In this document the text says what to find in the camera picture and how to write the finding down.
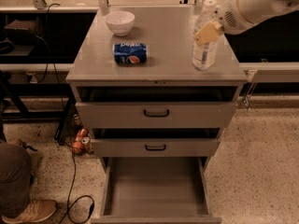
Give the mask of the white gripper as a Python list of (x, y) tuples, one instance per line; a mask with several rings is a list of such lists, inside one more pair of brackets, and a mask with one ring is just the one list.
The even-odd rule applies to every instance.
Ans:
[(250, 19), (254, 0), (225, 0), (217, 9), (217, 20), (208, 21), (193, 39), (198, 46), (217, 41), (223, 31), (238, 35), (251, 29), (255, 23)]

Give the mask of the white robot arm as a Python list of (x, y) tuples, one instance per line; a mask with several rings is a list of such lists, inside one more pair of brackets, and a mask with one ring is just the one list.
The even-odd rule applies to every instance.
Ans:
[(239, 35), (273, 17), (294, 12), (298, 6), (299, 0), (225, 0), (193, 40), (201, 46), (223, 34)]

